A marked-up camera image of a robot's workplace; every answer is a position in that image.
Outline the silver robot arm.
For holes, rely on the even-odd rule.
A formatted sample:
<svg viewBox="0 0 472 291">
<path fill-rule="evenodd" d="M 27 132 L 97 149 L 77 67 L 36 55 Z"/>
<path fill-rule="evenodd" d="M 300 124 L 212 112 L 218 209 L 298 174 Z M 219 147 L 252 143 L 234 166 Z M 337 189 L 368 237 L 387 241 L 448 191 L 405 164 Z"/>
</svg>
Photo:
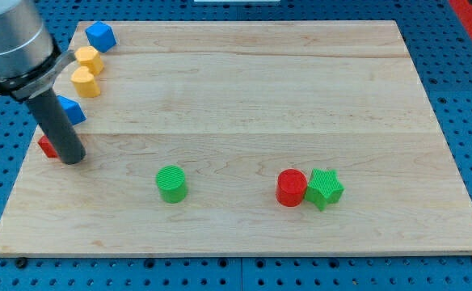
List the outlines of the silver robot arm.
<svg viewBox="0 0 472 291">
<path fill-rule="evenodd" d="M 74 61 L 73 52 L 60 50 L 33 1 L 0 0 L 0 95 L 17 101 L 41 95 Z"/>
</svg>

